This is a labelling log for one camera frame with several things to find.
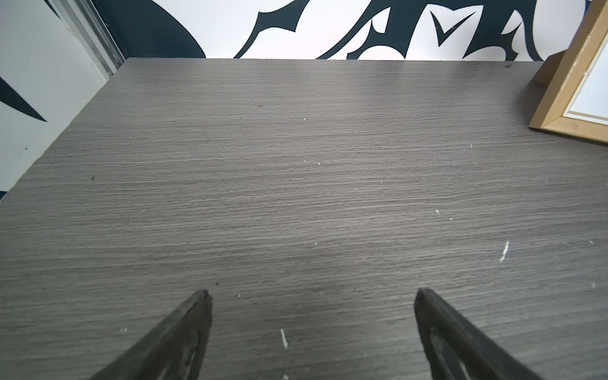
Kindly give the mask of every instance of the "black painted shape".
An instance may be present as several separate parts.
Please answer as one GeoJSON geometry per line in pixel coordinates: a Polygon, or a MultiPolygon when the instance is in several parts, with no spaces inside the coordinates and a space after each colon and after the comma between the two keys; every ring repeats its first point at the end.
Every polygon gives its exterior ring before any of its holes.
{"type": "MultiPolygon", "coordinates": [[[[521,26],[522,25],[520,23],[515,29],[513,29],[509,33],[501,34],[494,38],[494,45],[492,45],[492,46],[500,46],[505,50],[505,61],[514,61],[515,58],[517,58],[517,56],[518,56],[518,53],[515,50],[513,50],[513,38],[515,37],[515,33],[521,26]]],[[[469,45],[469,49],[467,50],[467,52],[465,53],[463,58],[473,52],[476,52],[479,49],[482,49],[482,47],[479,47],[478,49],[471,48],[471,45],[473,45],[472,41],[471,41],[471,44],[469,45]]]]}
{"type": "Polygon", "coordinates": [[[154,1],[92,1],[125,58],[205,58],[190,32],[154,1]]]}
{"type": "MultiPolygon", "coordinates": [[[[357,20],[357,22],[353,25],[353,27],[348,31],[348,33],[346,33],[346,35],[344,35],[344,37],[342,37],[342,39],[340,39],[340,41],[338,41],[334,46],[332,46],[328,51],[326,51],[325,53],[319,55],[317,57],[318,60],[326,60],[327,58],[331,57],[332,55],[334,55],[335,53],[338,53],[338,51],[340,51],[341,48],[343,48],[350,40],[353,39],[354,35],[357,34],[357,32],[363,28],[363,26],[367,23],[367,21],[371,20],[372,17],[374,17],[375,15],[377,15],[378,13],[380,13],[381,11],[385,10],[386,8],[391,7],[390,9],[390,13],[389,13],[389,20],[387,21],[387,25],[386,28],[388,29],[389,27],[389,22],[390,20],[394,17],[393,14],[393,8],[394,6],[398,6],[398,4],[392,4],[393,1],[392,0],[371,0],[371,2],[369,3],[369,5],[367,6],[367,8],[365,8],[365,10],[363,11],[363,14],[361,15],[361,17],[359,17],[359,19],[357,20]]],[[[367,40],[365,40],[365,42],[367,42],[370,39],[370,35],[372,34],[371,30],[373,28],[370,28],[370,34],[367,37],[367,40]]],[[[402,38],[404,40],[407,40],[408,44],[409,44],[409,40],[411,39],[412,36],[402,36],[402,38]]],[[[379,43],[376,45],[386,45],[386,43],[379,43]]],[[[351,59],[357,59],[359,58],[359,56],[361,55],[361,53],[359,53],[357,56],[357,58],[350,58],[349,57],[350,54],[347,54],[347,59],[351,60],[351,59]]]]}
{"type": "Polygon", "coordinates": [[[53,6],[49,3],[49,0],[44,0],[44,2],[46,3],[46,5],[49,6],[49,8],[51,9],[51,11],[53,11],[53,13],[55,14],[55,16],[59,17],[59,15],[57,14],[57,12],[55,12],[55,9],[53,8],[53,6]]]}
{"type": "Polygon", "coordinates": [[[243,54],[249,50],[251,45],[253,45],[255,39],[262,30],[268,28],[281,28],[295,32],[302,12],[304,12],[304,8],[306,8],[309,1],[310,0],[294,0],[283,8],[272,12],[258,12],[258,18],[255,20],[254,29],[251,31],[245,45],[243,45],[234,58],[241,58],[243,54]]]}
{"type": "Polygon", "coordinates": [[[477,30],[473,35],[473,39],[471,40],[465,56],[484,47],[500,46],[506,52],[506,60],[514,60],[517,54],[512,52],[513,48],[511,46],[513,43],[513,36],[511,36],[511,33],[506,35],[501,35],[501,33],[505,28],[506,23],[511,18],[513,11],[517,10],[522,17],[525,26],[525,41],[528,54],[534,61],[542,61],[542,58],[536,52],[532,35],[536,0],[516,0],[509,2],[492,1],[489,3],[490,4],[484,5],[483,7],[482,17],[479,20],[479,25],[477,26],[477,30]]]}
{"type": "MultiPolygon", "coordinates": [[[[389,7],[390,14],[386,31],[384,33],[370,32],[364,45],[356,52],[348,54],[347,57],[348,59],[357,59],[361,55],[361,52],[365,51],[365,49],[362,49],[363,47],[369,48],[378,45],[392,47],[405,57],[416,24],[427,3],[428,0],[412,0],[409,2],[402,0],[372,0],[348,33],[331,49],[320,55],[318,59],[327,59],[337,53],[354,37],[365,23],[380,11],[389,7]]],[[[479,3],[479,0],[437,0],[434,2],[434,4],[450,9],[460,9],[479,5],[479,3]]],[[[542,59],[536,52],[532,35],[535,8],[536,0],[487,1],[483,7],[479,26],[473,35],[465,56],[484,47],[500,46],[505,50],[507,59],[514,60],[517,54],[513,52],[513,48],[511,47],[513,36],[511,33],[501,35],[501,32],[511,17],[513,10],[517,10],[527,26],[525,28],[525,39],[528,53],[533,60],[541,61],[542,59]]]]}
{"type": "Polygon", "coordinates": [[[443,28],[441,27],[441,24],[439,23],[439,20],[437,20],[437,17],[435,17],[433,12],[431,12],[430,15],[431,15],[431,17],[433,17],[433,22],[435,23],[435,30],[437,31],[437,43],[439,44],[439,46],[441,46],[441,44],[443,44],[447,40],[447,38],[450,37],[452,35],[452,33],[454,33],[456,31],[456,29],[458,29],[458,27],[460,27],[462,24],[464,24],[465,21],[468,20],[474,14],[475,14],[475,12],[473,12],[470,15],[468,15],[467,17],[463,18],[458,23],[456,23],[456,25],[454,25],[447,32],[444,33],[443,28]]]}
{"type": "Polygon", "coordinates": [[[44,117],[40,116],[40,114],[37,113],[36,110],[33,109],[21,95],[17,94],[17,92],[2,78],[0,78],[0,102],[33,117],[34,119],[46,121],[44,117]]]}

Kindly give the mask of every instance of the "white speck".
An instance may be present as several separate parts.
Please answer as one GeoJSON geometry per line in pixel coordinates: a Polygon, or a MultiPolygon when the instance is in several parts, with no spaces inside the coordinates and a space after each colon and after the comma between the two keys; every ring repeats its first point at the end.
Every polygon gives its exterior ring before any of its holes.
{"type": "Polygon", "coordinates": [[[281,338],[283,338],[283,347],[285,347],[285,350],[287,350],[289,345],[287,344],[287,339],[285,339],[285,332],[283,329],[281,329],[281,338]]]}
{"type": "Polygon", "coordinates": [[[502,257],[499,260],[499,263],[502,263],[502,260],[505,259],[506,252],[509,250],[509,241],[507,240],[505,243],[505,248],[502,250],[502,257]]]}
{"type": "Polygon", "coordinates": [[[582,250],[582,249],[580,249],[580,248],[577,248],[577,247],[574,247],[572,244],[568,244],[568,243],[566,243],[566,242],[564,242],[564,244],[566,244],[567,246],[570,246],[570,247],[572,247],[572,248],[574,248],[574,249],[580,250],[582,253],[586,254],[586,252],[585,252],[584,250],[582,250]]]}

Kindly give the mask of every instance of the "gray wood grain table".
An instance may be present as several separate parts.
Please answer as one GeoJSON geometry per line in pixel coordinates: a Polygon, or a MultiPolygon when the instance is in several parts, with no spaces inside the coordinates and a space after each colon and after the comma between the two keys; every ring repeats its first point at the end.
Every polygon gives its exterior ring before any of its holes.
{"type": "Polygon", "coordinates": [[[201,378],[430,379],[423,286],[606,378],[608,148],[527,128],[538,67],[128,60],[0,204],[0,378],[86,378],[207,288],[201,378]]]}

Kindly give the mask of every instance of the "white wall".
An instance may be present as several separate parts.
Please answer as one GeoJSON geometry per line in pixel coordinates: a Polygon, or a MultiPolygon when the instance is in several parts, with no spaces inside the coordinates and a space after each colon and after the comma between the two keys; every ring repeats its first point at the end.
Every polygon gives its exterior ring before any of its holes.
{"type": "Polygon", "coordinates": [[[47,122],[0,102],[0,191],[8,191],[106,80],[43,0],[0,0],[0,77],[47,122]]]}

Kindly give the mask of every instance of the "wall mural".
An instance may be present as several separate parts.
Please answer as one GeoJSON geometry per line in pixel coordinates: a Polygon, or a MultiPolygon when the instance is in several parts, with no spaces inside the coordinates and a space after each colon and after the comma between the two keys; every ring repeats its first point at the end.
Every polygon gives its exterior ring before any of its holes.
{"type": "Polygon", "coordinates": [[[589,0],[93,0],[126,57],[531,61],[589,0]]]}

